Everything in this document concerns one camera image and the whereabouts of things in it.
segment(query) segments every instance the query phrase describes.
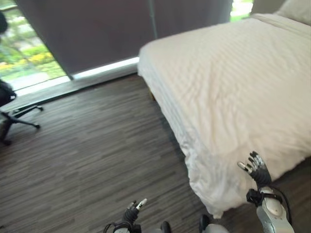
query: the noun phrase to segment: gray robot arm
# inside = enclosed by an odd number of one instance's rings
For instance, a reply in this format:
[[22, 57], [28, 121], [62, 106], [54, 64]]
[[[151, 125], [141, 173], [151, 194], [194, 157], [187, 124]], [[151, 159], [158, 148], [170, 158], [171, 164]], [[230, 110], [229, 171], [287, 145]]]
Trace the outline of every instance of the gray robot arm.
[[[260, 189], [263, 194], [274, 194], [269, 187]], [[257, 207], [257, 216], [260, 219], [264, 233], [294, 233], [286, 218], [286, 211], [279, 200], [266, 197]]]
[[258, 191], [250, 189], [247, 201], [257, 206], [257, 216], [264, 233], [294, 233], [281, 204], [282, 199], [269, 187], [272, 180], [263, 159], [256, 152], [252, 152], [248, 160], [250, 164], [238, 162], [238, 166], [248, 172], [257, 184]]

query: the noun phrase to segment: window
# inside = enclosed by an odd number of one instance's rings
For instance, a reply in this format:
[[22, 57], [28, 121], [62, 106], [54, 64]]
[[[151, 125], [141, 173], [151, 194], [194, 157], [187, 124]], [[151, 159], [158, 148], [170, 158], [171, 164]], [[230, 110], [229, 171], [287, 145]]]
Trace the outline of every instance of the window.
[[232, 3], [231, 22], [241, 20], [249, 16], [254, 0], [234, 0]]
[[15, 90], [65, 76], [13, 0], [0, 0], [9, 29], [1, 35], [0, 78]]

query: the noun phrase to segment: vinyl plank flooring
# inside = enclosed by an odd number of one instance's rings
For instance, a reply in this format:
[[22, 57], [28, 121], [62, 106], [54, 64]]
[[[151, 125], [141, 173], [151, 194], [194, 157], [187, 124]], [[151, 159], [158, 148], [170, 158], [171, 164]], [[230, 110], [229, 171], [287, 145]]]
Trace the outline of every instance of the vinyl plank flooring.
[[[143, 79], [133, 75], [44, 105], [0, 146], [0, 225], [15, 233], [99, 233], [128, 203], [148, 198], [143, 230], [171, 223], [196, 233], [207, 213], [189, 186], [183, 154]], [[311, 228], [310, 159], [276, 181], [288, 195], [295, 232]], [[262, 232], [254, 206], [220, 220], [233, 233]]]

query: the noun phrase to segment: white duvet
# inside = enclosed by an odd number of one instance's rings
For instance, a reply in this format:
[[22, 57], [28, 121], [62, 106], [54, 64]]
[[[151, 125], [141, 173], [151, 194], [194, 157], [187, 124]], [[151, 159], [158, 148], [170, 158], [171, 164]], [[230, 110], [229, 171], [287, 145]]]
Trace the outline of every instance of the white duvet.
[[276, 15], [160, 39], [140, 51], [144, 77], [214, 217], [246, 202], [237, 167], [255, 150], [273, 179], [311, 154], [311, 27]]

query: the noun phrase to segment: robotic arm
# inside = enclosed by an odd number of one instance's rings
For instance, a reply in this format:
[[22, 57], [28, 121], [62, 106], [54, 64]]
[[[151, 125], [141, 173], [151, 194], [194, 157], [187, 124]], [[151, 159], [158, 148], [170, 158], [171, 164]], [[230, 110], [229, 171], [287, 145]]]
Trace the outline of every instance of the robotic arm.
[[140, 225], [136, 225], [135, 221], [138, 218], [139, 210], [146, 202], [147, 199], [142, 200], [138, 204], [136, 201], [130, 203], [123, 214], [121, 222], [108, 224], [104, 229], [104, 233], [108, 231], [111, 225], [115, 227], [113, 230], [114, 233], [141, 233]]
[[257, 207], [259, 217], [265, 233], [294, 233], [286, 218], [282, 198], [274, 194], [269, 187], [271, 176], [263, 159], [256, 153], [250, 153], [250, 164], [238, 162], [238, 166], [248, 172], [257, 184], [258, 191], [250, 189], [246, 195], [247, 201]]

